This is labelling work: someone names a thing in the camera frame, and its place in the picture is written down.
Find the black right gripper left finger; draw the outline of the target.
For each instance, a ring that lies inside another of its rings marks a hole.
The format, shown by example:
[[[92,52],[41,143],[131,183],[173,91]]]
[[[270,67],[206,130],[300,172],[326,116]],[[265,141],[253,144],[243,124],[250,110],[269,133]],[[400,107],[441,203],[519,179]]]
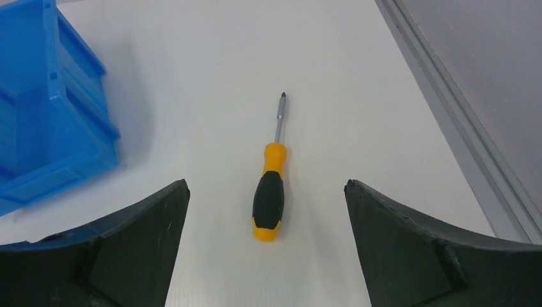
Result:
[[[189,199],[177,180],[100,219],[1,246],[1,305],[165,305]]]

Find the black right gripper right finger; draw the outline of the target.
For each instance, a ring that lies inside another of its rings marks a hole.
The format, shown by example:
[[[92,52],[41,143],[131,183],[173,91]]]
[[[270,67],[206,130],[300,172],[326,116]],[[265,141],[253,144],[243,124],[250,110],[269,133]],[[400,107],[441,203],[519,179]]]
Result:
[[[344,191],[373,306],[541,305],[541,246],[453,226],[358,180]]]

